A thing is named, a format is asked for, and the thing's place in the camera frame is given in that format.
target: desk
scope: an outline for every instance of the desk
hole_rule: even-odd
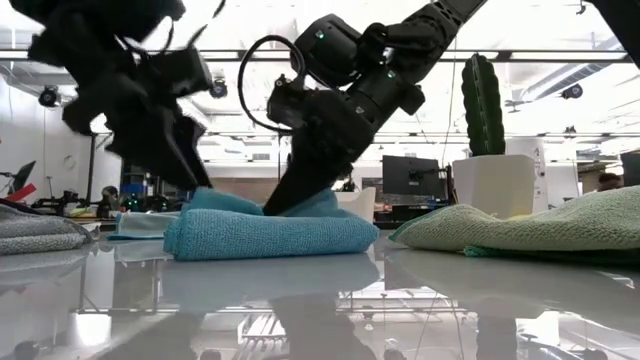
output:
[[[44,347],[42,360],[198,360],[205,350],[375,360],[390,344],[410,360],[540,358],[541,344],[516,321],[555,341],[553,351],[640,355],[638,273],[468,259],[384,238],[373,250],[176,263],[162,241],[138,241],[8,256],[0,359],[27,341]]]

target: light blue microfiber cloth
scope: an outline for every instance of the light blue microfiber cloth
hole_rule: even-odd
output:
[[[201,188],[165,233],[177,261],[360,253],[378,228],[338,208],[326,189],[278,217],[237,196]]]
[[[179,212],[121,213],[116,217],[116,230],[107,240],[159,240],[164,238],[169,224],[180,216]]]

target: folded blue towel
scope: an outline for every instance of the folded blue towel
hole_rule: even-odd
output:
[[[279,217],[250,201],[198,189],[165,233],[177,261],[359,253],[378,238],[373,224],[338,208],[327,189]]]

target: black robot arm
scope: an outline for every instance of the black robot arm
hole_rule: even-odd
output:
[[[295,45],[306,66],[300,67],[293,57],[293,68],[306,68],[329,89],[305,89],[284,76],[276,81],[267,116],[293,128],[292,161],[265,213],[280,214],[350,173],[398,108],[414,114],[425,101],[416,84],[485,2],[432,2],[400,24],[372,24],[363,34],[328,15],[300,35]],[[592,3],[630,57],[640,63],[640,25],[634,20],[640,16],[640,0]],[[388,49],[391,53],[384,56]],[[346,90],[339,89],[349,84]]]
[[[196,151],[205,129],[177,103],[211,87],[208,67],[192,46],[151,55],[131,44],[165,17],[180,19],[181,0],[10,2],[45,26],[29,58],[66,68],[78,85],[62,115],[74,132],[91,135],[91,121],[104,114],[114,134],[107,150],[186,190],[209,185]]]

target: microfiber cloth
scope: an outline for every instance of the microfiber cloth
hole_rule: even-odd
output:
[[[90,242],[90,233],[71,220],[0,205],[0,256],[71,250]]]
[[[275,217],[201,188],[169,226],[164,251],[177,261],[327,255],[364,252],[377,238],[378,228],[339,209],[330,189]]]
[[[180,215],[167,213],[121,213],[116,217],[116,230],[107,240],[154,240],[164,238],[164,232]]]
[[[410,248],[475,257],[639,264],[639,204],[640,186],[587,194],[510,220],[456,205],[406,223],[390,239]]]

